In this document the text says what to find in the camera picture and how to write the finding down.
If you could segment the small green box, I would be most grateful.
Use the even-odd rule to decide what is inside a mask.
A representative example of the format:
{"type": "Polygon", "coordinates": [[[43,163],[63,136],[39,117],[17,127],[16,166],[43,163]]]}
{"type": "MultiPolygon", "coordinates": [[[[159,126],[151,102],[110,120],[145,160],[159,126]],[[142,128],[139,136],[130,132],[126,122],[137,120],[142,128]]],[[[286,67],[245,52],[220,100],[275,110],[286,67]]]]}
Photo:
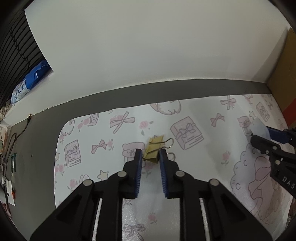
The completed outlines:
{"type": "Polygon", "coordinates": [[[11,155],[11,172],[14,173],[16,171],[16,153],[11,155]]]}

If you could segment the gold binder clip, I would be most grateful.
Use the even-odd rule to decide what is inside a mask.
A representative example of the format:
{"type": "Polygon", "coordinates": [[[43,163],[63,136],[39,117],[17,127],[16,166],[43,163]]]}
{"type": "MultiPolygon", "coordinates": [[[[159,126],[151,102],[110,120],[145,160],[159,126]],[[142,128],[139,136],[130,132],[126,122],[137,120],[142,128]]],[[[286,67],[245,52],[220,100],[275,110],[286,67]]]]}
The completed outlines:
{"type": "Polygon", "coordinates": [[[164,136],[153,136],[149,139],[148,146],[145,149],[143,159],[145,161],[157,164],[159,162],[159,151],[161,149],[170,149],[174,144],[172,138],[164,140],[164,136]]]}

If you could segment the blue white package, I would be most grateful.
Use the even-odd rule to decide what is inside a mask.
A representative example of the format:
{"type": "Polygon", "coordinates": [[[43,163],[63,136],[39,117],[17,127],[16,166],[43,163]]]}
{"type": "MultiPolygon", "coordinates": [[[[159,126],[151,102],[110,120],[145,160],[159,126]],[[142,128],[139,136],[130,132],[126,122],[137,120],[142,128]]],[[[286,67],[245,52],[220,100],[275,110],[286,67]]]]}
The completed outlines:
{"type": "Polygon", "coordinates": [[[11,95],[11,105],[14,105],[18,101],[20,101],[26,94],[28,94],[33,87],[41,81],[48,71],[51,70],[48,62],[46,60],[41,61],[38,65],[36,65],[23,79],[21,83],[19,83],[13,93],[11,95]]]}

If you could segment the black window blinds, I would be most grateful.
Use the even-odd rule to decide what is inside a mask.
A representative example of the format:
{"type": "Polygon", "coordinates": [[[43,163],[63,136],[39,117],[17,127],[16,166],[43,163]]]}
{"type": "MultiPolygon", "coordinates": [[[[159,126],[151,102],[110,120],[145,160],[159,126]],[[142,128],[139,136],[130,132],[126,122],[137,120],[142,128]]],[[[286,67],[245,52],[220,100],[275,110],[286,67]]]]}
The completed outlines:
{"type": "Polygon", "coordinates": [[[1,31],[1,107],[11,99],[15,87],[45,60],[24,12],[17,14],[1,31]]]}

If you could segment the brown cardboard box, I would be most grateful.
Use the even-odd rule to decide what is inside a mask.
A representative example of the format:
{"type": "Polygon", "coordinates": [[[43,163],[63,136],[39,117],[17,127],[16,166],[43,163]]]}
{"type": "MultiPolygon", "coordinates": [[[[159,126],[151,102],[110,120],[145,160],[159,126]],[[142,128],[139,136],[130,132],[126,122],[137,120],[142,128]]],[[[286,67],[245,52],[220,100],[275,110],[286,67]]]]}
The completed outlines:
{"type": "Polygon", "coordinates": [[[295,60],[295,31],[289,29],[281,56],[267,82],[289,128],[295,127],[295,60]]]}

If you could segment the white paper leaflet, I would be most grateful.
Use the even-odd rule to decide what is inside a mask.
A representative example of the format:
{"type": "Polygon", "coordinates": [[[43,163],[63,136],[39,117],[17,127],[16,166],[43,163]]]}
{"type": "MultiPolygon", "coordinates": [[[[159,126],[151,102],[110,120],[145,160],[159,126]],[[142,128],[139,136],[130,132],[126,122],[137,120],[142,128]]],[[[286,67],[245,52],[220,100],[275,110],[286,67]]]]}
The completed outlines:
{"type": "Polygon", "coordinates": [[[6,180],[6,194],[8,197],[8,203],[15,206],[15,193],[13,191],[11,180],[6,180]]]}

